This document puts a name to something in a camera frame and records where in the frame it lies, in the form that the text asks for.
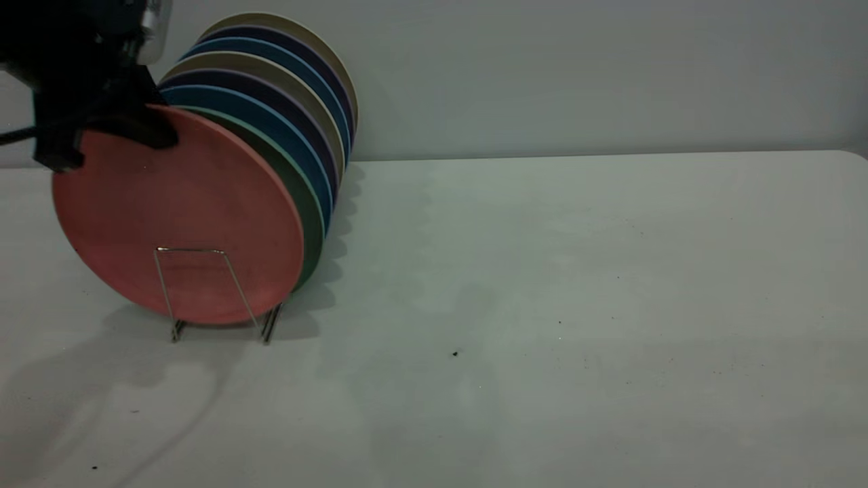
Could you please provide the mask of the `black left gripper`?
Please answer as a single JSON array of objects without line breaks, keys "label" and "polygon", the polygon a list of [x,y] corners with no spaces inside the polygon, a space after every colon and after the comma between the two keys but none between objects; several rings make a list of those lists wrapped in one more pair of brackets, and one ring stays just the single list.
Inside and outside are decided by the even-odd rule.
[{"label": "black left gripper", "polygon": [[152,107],[161,104],[161,95],[144,65],[122,69],[120,77],[89,93],[35,94],[33,102],[37,128],[33,156],[53,172],[83,167],[81,141],[87,130],[158,150],[179,142],[170,120]]}]

